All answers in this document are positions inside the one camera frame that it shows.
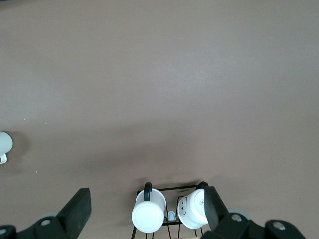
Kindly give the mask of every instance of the white object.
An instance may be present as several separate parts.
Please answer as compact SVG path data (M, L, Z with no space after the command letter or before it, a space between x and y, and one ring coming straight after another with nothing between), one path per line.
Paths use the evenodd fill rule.
M5 132L0 132L0 164L7 162L6 153L8 153L13 146L13 141L10 135Z
M150 201L144 201L144 190L136 197L132 211L134 226L143 233L156 232L164 222L166 199L157 189L150 192Z
M169 211L168 212L168 220L169 221L176 221L176 215L174 211Z
M198 229L208 224L205 214L204 195L204 189L197 189L183 197L178 203L178 217L190 229Z

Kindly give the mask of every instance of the bolt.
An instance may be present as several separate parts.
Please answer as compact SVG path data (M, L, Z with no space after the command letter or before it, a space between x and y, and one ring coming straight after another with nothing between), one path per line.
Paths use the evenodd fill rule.
M273 226L281 231L285 230L286 227L281 222L273 222Z
M5 233L6 233L6 229L5 228L0 229L0 235L5 234Z
M236 222L241 222L242 221L241 216L239 216L238 214L233 214L231 216L231 219L236 221Z
M50 219L43 220L43 221L41 222L41 226L48 225L48 224L50 224L50 222L51 222Z

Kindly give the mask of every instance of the white mug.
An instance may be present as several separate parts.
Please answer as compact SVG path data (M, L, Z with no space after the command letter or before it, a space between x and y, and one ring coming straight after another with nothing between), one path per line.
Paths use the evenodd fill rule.
M204 189L197 189L183 197L178 203L177 212L181 222L190 229L198 229L208 224Z
M13 146L13 141L10 135L5 132L0 132L0 164L7 162L6 153L8 153Z
M150 191L149 201L145 201L144 190L136 197L132 211L134 226L143 233L156 232L164 222L166 199L157 189Z

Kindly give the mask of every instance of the mug handle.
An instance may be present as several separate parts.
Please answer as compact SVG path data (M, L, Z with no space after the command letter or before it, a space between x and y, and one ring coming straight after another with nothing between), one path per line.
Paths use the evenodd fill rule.
M146 183L144 186L144 201L149 201L150 192L152 191L152 184L150 182Z
M208 183L202 181L197 185L196 189L204 189L205 187L208 187Z
M6 163L6 162L7 162L6 154L1 155L0 158L1 158L0 164L3 164L3 163Z

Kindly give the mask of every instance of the wire rack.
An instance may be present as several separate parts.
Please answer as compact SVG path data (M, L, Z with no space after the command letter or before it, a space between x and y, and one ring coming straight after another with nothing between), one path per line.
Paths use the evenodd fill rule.
M160 189L157 189L157 190L163 192L163 191L174 191L174 190L192 189L192 188L193 188L193 189L196 189L197 186L198 186L198 185L190 185L190 186L182 186L182 187L160 188ZM164 222L163 222L161 228L167 227L168 236L169 236L170 239L172 238L172 237L171 237L171 233L170 233L170 232L171 232L170 226L173 226L173 225L178 225L177 238L180 238L180 237L179 237L179 236L180 236L180 225L182 225L183 223L182 223L181 220L178 218L177 207L178 207L178 203L179 203L180 199L181 199L182 197L184 197L184 196L185 196L185 195L179 196L179 197L177 198L176 209L175 209L176 221L169 221L169 220L168 220L168 208L167 208L167 205L166 205L166 211L165 211L165 216L164 216ZM137 230L137 228L134 227L134 228L133 228L133 231L132 231L131 239L135 239L136 230ZM154 239L154 234L155 234L155 233L156 233L156 232L151 233L151 234L152 234L152 239ZM151 234L145 233L145 239L148 238L148 235L149 235L149 238L151 238ZM202 229L202 228L194 229L194 235L195 235L195 237L202 236L202 235L203 235L203 229Z

